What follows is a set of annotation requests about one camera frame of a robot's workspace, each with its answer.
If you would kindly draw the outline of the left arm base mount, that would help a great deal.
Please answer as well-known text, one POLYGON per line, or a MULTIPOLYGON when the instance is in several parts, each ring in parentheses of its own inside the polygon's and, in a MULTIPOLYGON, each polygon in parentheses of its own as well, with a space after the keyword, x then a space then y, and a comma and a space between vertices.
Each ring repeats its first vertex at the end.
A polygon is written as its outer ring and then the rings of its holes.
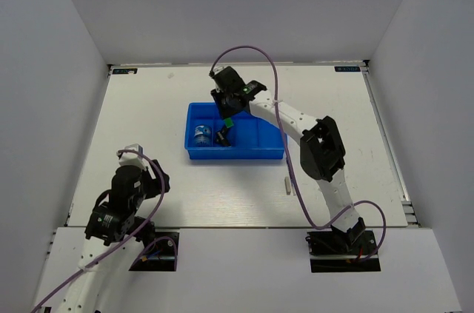
POLYGON ((129 268, 131 272, 175 272, 180 231, 157 229, 155 237, 167 237, 154 243, 146 252, 139 255, 129 268))

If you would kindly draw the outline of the green cap black highlighter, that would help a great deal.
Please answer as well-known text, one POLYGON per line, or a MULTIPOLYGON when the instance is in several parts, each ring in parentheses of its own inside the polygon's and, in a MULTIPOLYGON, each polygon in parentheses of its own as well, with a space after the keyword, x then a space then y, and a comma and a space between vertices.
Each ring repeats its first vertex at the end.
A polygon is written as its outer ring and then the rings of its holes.
POLYGON ((226 128, 231 128, 234 125, 232 118, 225 118, 224 119, 224 124, 225 124, 226 128))

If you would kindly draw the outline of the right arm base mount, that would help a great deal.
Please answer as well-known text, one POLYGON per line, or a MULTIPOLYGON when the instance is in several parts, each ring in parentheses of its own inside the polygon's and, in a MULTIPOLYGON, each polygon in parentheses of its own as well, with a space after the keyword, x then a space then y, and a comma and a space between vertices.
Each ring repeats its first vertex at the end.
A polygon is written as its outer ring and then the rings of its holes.
POLYGON ((339 243, 329 231, 307 232, 310 269, 312 273, 380 272, 373 231, 366 230, 352 246, 339 243))

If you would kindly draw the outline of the blue white tape roll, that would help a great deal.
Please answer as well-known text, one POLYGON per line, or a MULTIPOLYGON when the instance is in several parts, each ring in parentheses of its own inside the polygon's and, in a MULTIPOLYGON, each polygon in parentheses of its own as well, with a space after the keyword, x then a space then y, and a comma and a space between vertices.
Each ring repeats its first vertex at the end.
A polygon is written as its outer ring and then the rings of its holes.
POLYGON ((206 124, 199 124, 194 129, 193 145, 195 147, 212 146, 212 127, 206 124))

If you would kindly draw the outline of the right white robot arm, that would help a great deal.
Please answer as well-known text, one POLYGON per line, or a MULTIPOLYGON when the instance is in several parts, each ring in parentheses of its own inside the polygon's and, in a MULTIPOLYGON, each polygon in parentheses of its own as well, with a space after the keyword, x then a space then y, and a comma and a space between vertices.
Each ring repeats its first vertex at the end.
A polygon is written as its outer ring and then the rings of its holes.
POLYGON ((347 187, 346 152, 335 120, 298 111, 277 100, 262 83, 244 82, 232 67, 211 71, 210 77, 216 85, 210 94, 222 118, 246 112, 279 128, 299 145, 301 168, 316 181, 329 210, 336 247, 345 253, 359 247, 365 224, 347 187))

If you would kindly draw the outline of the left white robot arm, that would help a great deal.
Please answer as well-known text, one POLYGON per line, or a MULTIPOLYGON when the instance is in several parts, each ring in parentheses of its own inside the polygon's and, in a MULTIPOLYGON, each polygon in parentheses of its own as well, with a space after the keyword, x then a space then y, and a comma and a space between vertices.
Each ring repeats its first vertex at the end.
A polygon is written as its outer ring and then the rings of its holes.
POLYGON ((60 284, 65 289, 57 312, 110 312, 122 273, 168 236, 157 236, 152 215, 137 212, 145 200, 164 199, 170 177, 156 159, 123 152, 109 189, 96 199, 86 225, 77 271, 60 284))

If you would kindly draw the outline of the yellow cap black highlighter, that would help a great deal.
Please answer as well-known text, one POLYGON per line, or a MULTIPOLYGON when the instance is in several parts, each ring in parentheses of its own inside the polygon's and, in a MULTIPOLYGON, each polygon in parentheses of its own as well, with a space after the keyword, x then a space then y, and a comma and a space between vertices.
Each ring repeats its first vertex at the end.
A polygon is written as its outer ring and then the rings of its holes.
POLYGON ((229 132, 230 128, 224 124, 222 128, 216 132, 215 142, 221 147, 231 147, 232 144, 227 137, 229 132))

